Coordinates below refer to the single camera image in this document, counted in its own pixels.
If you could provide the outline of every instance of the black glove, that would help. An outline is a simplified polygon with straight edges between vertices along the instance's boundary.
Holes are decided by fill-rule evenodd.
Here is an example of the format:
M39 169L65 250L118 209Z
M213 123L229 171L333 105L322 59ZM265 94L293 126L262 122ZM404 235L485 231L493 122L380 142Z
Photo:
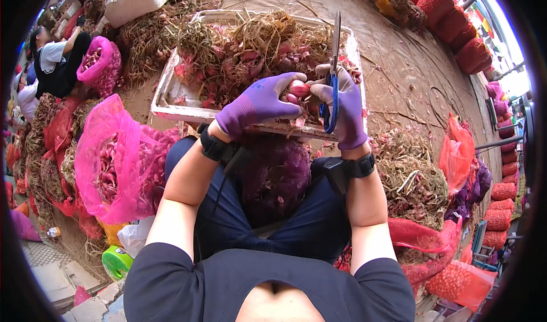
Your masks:
M76 21L76 26L82 27L84 26L84 23L85 23L85 15L81 15L80 17L78 17L78 20Z

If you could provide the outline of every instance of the black shirt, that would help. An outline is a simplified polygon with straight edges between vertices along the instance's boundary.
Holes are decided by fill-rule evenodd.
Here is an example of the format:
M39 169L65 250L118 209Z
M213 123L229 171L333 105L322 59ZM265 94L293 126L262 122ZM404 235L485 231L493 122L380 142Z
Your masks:
M127 321L234 321L256 285L283 282L307 295L325 321L414 321L412 288L399 263L380 258L355 276L309 258L230 249L197 263L176 246L153 243L127 275Z

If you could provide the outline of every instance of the navy pants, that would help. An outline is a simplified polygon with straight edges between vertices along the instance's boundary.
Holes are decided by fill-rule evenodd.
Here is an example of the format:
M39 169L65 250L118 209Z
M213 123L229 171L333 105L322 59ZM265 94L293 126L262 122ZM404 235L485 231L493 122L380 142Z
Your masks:
M166 179L194 142L195 138L188 136L177 141L169 150L165 162ZM312 169L324 159L314 160ZM236 190L237 183L231 177L226 179L213 214L218 190L224 179L222 170L221 165L216 168L207 195L197 211L194 239L196 262L218 251L241 248L315 258L333 264L348 243L350 224L345 197L334 194L326 177L314 182L294 215L265 239L257 237L251 230Z

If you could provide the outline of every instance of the blue scissors handle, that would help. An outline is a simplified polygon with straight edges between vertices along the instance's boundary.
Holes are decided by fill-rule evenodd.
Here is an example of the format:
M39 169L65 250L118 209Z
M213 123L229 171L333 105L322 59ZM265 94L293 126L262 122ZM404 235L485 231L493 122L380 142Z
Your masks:
M323 118L323 129L325 133L332 133L338 119L338 78L336 74L330 74L326 78L327 84L332 87L332 113L326 103L319 107L319 115Z

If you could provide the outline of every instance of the black vest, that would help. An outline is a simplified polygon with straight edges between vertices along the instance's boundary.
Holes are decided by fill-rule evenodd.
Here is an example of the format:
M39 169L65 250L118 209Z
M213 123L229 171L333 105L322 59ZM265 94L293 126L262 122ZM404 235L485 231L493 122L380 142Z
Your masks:
M54 97L63 98L70 93L72 88L68 87L68 82L65 77L66 62L58 62L53 69L53 72L46 74L40 66L40 57L43 48L40 48L36 53L34 61L34 71L38 79L38 90L36 98L40 99L43 93L50 93Z

